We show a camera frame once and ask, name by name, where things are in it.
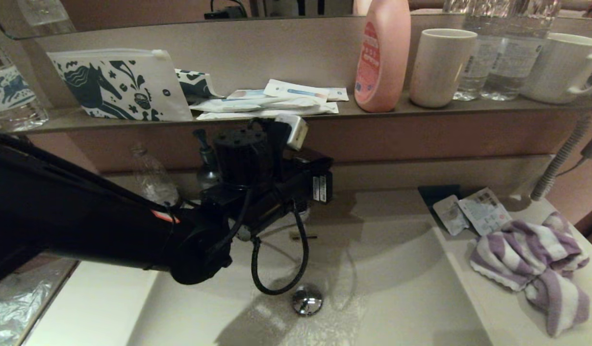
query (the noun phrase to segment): white mug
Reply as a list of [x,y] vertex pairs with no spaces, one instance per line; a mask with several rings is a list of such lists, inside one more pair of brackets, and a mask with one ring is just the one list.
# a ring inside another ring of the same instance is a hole
[[422,31],[409,87],[413,103],[436,108],[452,101],[476,37],[472,31],[458,29]]
[[592,72],[592,38],[551,33],[520,93],[548,103],[569,103],[592,94],[583,88]]

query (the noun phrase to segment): bathroom sink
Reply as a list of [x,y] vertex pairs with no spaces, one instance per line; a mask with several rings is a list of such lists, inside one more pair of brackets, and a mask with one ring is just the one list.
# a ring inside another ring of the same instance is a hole
[[[301,283],[324,295],[301,317],[291,292],[267,296],[251,278],[252,244],[235,240],[234,262],[198,285],[159,274],[130,346],[489,345],[416,191],[344,191],[305,222],[311,248]],[[290,226],[262,238],[259,276],[289,282],[302,258]]]

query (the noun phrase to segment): purple striped towel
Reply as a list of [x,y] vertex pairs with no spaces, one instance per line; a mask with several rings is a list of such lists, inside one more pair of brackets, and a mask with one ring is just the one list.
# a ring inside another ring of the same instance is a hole
[[588,254],[571,235],[569,222],[553,212],[540,225],[510,221],[479,239],[471,267],[509,287],[548,313],[546,329],[556,337],[589,317],[589,296],[570,281]]

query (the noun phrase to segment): mirror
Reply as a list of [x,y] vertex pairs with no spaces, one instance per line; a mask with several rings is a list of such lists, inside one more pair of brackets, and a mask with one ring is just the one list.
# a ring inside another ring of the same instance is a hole
[[[409,0],[412,14],[460,13],[469,0]],[[129,26],[363,15],[371,0],[0,0],[13,39]],[[592,0],[564,0],[559,17],[592,18]]]

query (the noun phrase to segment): robotic arm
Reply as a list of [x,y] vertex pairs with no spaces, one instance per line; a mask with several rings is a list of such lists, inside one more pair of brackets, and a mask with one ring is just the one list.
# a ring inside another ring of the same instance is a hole
[[[261,130],[253,129],[259,123]],[[30,144],[0,134],[0,280],[47,250],[60,256],[170,272],[196,284],[232,263],[232,238],[254,245],[268,225],[313,199],[313,181],[331,189],[331,158],[283,158],[291,126],[256,120],[219,134],[214,147],[221,183],[201,205],[169,210]],[[302,237],[305,256],[307,245]]]

